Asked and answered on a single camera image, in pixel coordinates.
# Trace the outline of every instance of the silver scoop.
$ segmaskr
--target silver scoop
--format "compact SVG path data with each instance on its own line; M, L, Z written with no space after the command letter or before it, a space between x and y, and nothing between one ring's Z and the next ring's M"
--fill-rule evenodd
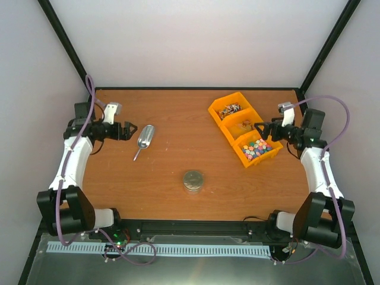
M140 149L137 151L137 154L133 158L133 161L135 161L137 159L137 156L141 150L148 148L148 146L150 145L150 142L153 138L153 135L154 135L154 126L147 125L142 129L140 136L137 139L137 146Z

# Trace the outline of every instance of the cable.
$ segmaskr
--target cable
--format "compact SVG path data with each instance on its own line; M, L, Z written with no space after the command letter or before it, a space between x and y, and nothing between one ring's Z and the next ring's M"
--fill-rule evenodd
M119 260L121 258L127 260L129 263L133 264L133 265L137 265L137 266L146 266L146 265L149 265L151 264L152 262L154 262L156 260L156 257L157 257L157 249L154 245L152 245L151 243L149 242L141 242L141 243L138 243L134 246L132 246L131 248L129 248L126 252L122 253L120 251L120 249L113 243L113 240L110 238L110 236L102 229L98 229L98 231L100 233L103 234L103 236L105 236L105 238L111 243L112 247L115 249L115 251L120 255L119 257L115 258L115 261L116 260ZM135 262L133 260L130 260L128 257L126 257L126 255L128 253L130 253L131 251L133 251L135 248L141 246L141 245L149 245L150 247L152 247L153 249L153 257L152 259L150 259L148 262L146 263L139 263L139 262Z
M286 142L286 148L287 148L287 151L292 155L294 156L295 158L299 159L297 155L295 155L294 153L292 153L289 149L289 142Z
M327 144L324 147L324 149L322 150L322 153L321 153L322 171L323 171L323 174L325 176L327 185L330 185L330 179L328 177L327 168L326 168L325 161L324 161L325 153L347 131L347 128L349 127L349 123L350 123L350 111L349 111L349 108L347 107L347 105L341 99L336 98L334 96L326 95L326 96L316 96L316 97L313 97L313 98L308 98L308 99L302 100L302 101L300 101L298 103L295 103L295 104L293 104L293 105L291 105L289 107L286 107L284 110L294 108L294 107L296 107L296 106L298 106L298 105L300 105L302 103L306 103L308 101L315 100L315 99L332 99L332 100L335 100L335 101L339 102L344 107L344 110L346 111L346 124L344 125L343 130L337 135L337 137L335 137L329 144ZM331 195L332 203L334 204L335 212L337 213L337 218L338 218L338 223L339 223L339 228L340 228L340 235L341 235L341 240L342 240L342 250L341 250L341 254L340 255L335 255L335 254L332 254L330 251L324 249L321 245L316 245L316 247L319 250L321 250L322 252L324 252L325 254L327 254L327 255L329 255L331 257L334 257L334 258L337 258L337 259L342 259L342 258L344 258L346 256L346 250L347 250L346 231L344 229L343 219L342 219L342 216L341 216L341 213L340 213L338 201L337 201L337 199L336 199L336 197L334 195L334 191L333 191L332 187L330 187L330 186L328 187L328 190L329 190L330 195Z
M105 111L103 110L102 107L100 107L100 105L98 103L95 103L95 106L99 107L99 109L102 111L102 118L97 122L98 124L101 124L103 123L103 121L105 120L106 118L106 115L105 115Z
M91 156L97 154L99 151L102 150L102 147L103 147L103 144L105 144L105 141L102 141L102 144L100 145L100 147L97 149L97 151L95 151L94 153L90 153Z
M247 219L258 219L258 220L262 220L262 221L267 221L267 220L264 220L263 218L259 218L257 216L247 216L243 219L243 221L247 220Z
M299 264L301 262L305 262L306 260L309 260L310 258L312 258L316 253L318 252L317 249L314 249L308 256L300 259L300 260L297 260L297 261L292 261L292 262L284 262L283 264L287 264L287 265L294 265L294 264ZM275 260L273 259L273 257L270 257L270 259L276 264L277 262L280 262L282 263L281 261L278 261L278 260Z
M70 244L72 244L72 242L77 238L77 236L79 235L79 233L77 233L76 235L74 235L74 237L69 241L69 242L66 242L63 235L62 235L62 228L61 228L61 215L60 215L60 212L59 212L59 207L60 207L60 201L61 201L61 193L62 193L62 187L64 185L64 179L65 179L65 173L66 173L66 168L67 168L67 164L68 164L68 161L69 161L69 158L70 158L70 155L75 147L75 145L77 144L78 140L81 138L87 124L89 123L90 119L91 119L91 115L94 111L94 104L95 104L95 87L94 87L94 81L93 79L91 78L91 76L89 76L88 74L85 76L85 85L87 87L87 90L88 92L90 93L91 95L91 105L90 105L90 110L88 111L88 115L84 121L84 124L82 126L82 128L80 129L79 133L77 134L77 137L75 138L74 142L71 144L70 146L70 149L68 150L67 154L66 154L66 157L64 159L64 162L62 164L62 169L61 169L61 180L59 181L58 183L58 189L57 189L57 194L56 194L56 201L55 201L55 221L56 221L56 228L57 228L57 234L58 234L58 238L59 238L59 241L61 242L62 245L64 246L69 246Z

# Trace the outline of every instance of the small colored pieces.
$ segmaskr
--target small colored pieces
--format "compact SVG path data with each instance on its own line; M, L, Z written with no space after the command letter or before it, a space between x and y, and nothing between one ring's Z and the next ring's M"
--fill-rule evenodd
M234 114L241 110L242 110L242 107L239 104L234 103L234 104L225 106L223 110L217 111L217 114L219 118L223 120L226 116Z
M245 157L251 162L253 159L271 151L273 148L262 138L255 142L251 141L248 144L244 145L242 151Z

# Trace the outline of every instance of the scoop handle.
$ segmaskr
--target scoop handle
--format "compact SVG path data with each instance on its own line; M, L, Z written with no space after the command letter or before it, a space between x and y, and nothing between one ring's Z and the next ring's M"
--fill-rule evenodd
M142 150L142 148L139 148L138 151L137 151L137 154L135 155L135 157L133 158L133 161L135 161L137 159L137 156L138 154L140 153L140 151Z

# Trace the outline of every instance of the white wall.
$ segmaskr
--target white wall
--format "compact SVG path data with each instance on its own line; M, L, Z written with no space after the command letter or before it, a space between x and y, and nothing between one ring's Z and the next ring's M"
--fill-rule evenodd
M299 87L347 0L51 0L97 86Z
M376 284L380 284L379 14L379 1L359 4L306 94L334 95L350 108L348 133L332 147L331 164L342 193L355 203L354 224ZM334 138L346 120L344 110L329 100L310 106L326 111L324 137Z
M17 284L73 103L86 90L37 1L0 9L0 284Z

